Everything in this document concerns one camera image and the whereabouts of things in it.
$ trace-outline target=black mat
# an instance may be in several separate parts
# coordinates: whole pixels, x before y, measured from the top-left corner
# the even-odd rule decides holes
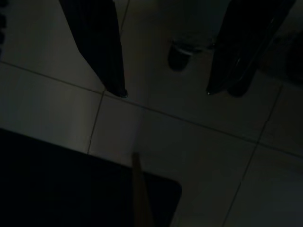
[[[132,170],[0,130],[3,226],[132,227]],[[157,227],[168,227],[177,182],[145,174]]]

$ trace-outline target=floor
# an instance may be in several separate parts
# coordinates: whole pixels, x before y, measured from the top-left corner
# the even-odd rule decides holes
[[[145,171],[182,185],[173,227],[302,226],[303,90],[258,72],[243,98],[207,96],[210,53],[167,65],[181,1],[115,0],[129,93],[116,98],[59,1],[10,2],[1,128],[127,166],[139,152]]]

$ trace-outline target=tiled floor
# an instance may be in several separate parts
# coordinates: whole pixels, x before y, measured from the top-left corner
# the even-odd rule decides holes
[[[207,96],[209,53],[181,73],[167,65],[182,1],[131,0],[126,12],[115,0],[129,93],[118,99],[58,1],[10,2],[1,128],[127,166],[139,152],[145,171],[182,185],[174,226],[302,226],[302,90],[258,73],[243,98]]]

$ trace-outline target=white floor tile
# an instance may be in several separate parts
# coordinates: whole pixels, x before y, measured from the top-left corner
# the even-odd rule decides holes
[[[224,227],[300,227],[303,160],[258,148]]]
[[[121,23],[127,0],[117,0]],[[10,0],[1,60],[91,90],[104,90],[82,57],[58,0]]]
[[[207,53],[194,56],[183,72],[173,72],[167,63],[173,26],[155,13],[150,20],[130,25],[127,20],[132,11],[130,4],[121,38],[127,100],[256,140],[280,83],[257,73],[243,98],[233,98],[227,93],[208,96],[205,90],[212,56]]]
[[[303,90],[285,85],[261,142],[303,155]]]
[[[87,152],[101,95],[0,64],[0,127]]]
[[[220,226],[254,144],[105,96],[89,153],[182,185],[180,226]]]

